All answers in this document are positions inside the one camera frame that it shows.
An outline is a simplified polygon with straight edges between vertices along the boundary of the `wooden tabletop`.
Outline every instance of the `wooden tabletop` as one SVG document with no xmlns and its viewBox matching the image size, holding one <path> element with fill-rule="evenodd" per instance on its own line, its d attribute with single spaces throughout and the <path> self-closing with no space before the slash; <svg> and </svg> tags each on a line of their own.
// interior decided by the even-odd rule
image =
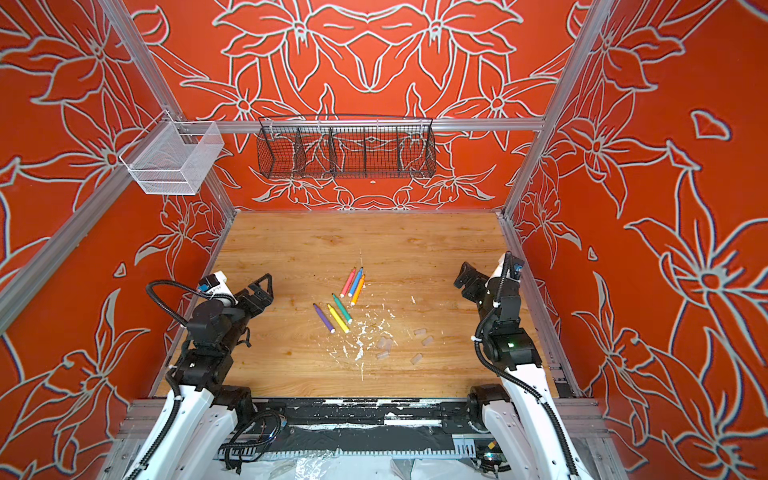
<svg viewBox="0 0 768 480">
<path fill-rule="evenodd" d="M 227 384 L 249 386 L 253 396 L 445 398 L 498 383 L 469 338 L 479 320 L 475 304 L 453 281 L 464 261 L 490 274 L 505 250 L 491 213 L 238 214 L 214 271 L 224 271 L 233 292 L 271 273 L 275 300 L 250 321 L 253 347 L 237 347 Z M 331 293 L 338 296 L 361 266 L 366 288 L 358 304 L 342 299 L 354 320 L 350 332 L 330 334 L 313 303 L 327 315 Z M 525 302 L 521 318 L 538 344 Z M 416 329 L 427 333 L 415 336 Z M 379 360 L 383 336 L 395 344 Z"/>
</svg>

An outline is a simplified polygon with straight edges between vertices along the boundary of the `orange marker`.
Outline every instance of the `orange marker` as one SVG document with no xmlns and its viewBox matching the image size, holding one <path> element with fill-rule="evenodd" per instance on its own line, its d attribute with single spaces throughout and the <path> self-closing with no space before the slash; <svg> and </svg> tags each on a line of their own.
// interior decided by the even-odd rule
<svg viewBox="0 0 768 480">
<path fill-rule="evenodd" d="M 352 297 L 352 302 L 349 305 L 354 306 L 355 303 L 357 303 L 357 297 L 360 296 L 360 292 L 362 292 L 362 286 L 363 284 L 365 284 L 365 282 L 366 282 L 366 276 L 365 274 L 363 274 L 362 277 L 360 278 L 360 283 L 357 286 L 357 290 L 355 290 L 355 296 Z"/>
</svg>

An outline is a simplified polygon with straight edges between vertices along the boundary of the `wire mesh basket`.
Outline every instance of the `wire mesh basket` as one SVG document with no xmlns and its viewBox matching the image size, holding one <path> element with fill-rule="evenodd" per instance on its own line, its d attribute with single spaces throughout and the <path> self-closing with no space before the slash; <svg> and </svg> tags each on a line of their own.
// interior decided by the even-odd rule
<svg viewBox="0 0 768 480">
<path fill-rule="evenodd" d="M 216 122 L 196 144 L 184 143 L 171 122 L 157 128 L 144 151 L 126 164 L 128 171 L 147 194 L 195 195 L 224 146 Z"/>
<path fill-rule="evenodd" d="M 317 126 L 299 127 L 289 126 L 285 121 L 289 119 L 259 119 L 259 173 L 264 177 L 429 178 L 435 174 L 431 119 L 323 115 L 324 121 Z"/>
</svg>

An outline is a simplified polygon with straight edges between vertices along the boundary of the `white wire basket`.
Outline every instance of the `white wire basket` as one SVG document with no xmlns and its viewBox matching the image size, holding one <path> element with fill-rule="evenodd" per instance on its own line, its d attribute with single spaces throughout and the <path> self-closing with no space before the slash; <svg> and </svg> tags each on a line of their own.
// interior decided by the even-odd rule
<svg viewBox="0 0 768 480">
<path fill-rule="evenodd" d="M 170 122 L 157 128 L 144 151 L 125 166 L 146 194 L 195 195 L 224 146 L 219 127 L 211 122 L 196 144 L 185 144 Z"/>
</svg>

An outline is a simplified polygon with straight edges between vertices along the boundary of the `red wall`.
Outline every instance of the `red wall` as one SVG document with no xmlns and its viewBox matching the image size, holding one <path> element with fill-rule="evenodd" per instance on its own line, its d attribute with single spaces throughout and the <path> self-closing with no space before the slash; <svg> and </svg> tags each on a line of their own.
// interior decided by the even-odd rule
<svg viewBox="0 0 768 480">
<path fill-rule="evenodd" d="M 160 113 L 96 5 L 0 6 L 0 290 Z"/>
<path fill-rule="evenodd" d="M 160 109 L 90 0 L 0 6 L 6 285 Z M 131 184 L 0 339 L 0 478 L 95 478 L 174 335 L 144 286 L 194 284 L 225 226 L 206 187 Z M 170 305 L 189 299 L 161 291 Z"/>
<path fill-rule="evenodd" d="M 515 212 L 634 478 L 768 476 L 768 9 L 622 0 Z"/>
<path fill-rule="evenodd" d="M 188 118 L 543 115 L 588 2 L 126 4 Z M 531 132 L 439 135 L 431 180 L 267 180 L 255 139 L 217 172 L 244 210 L 499 207 Z"/>
</svg>

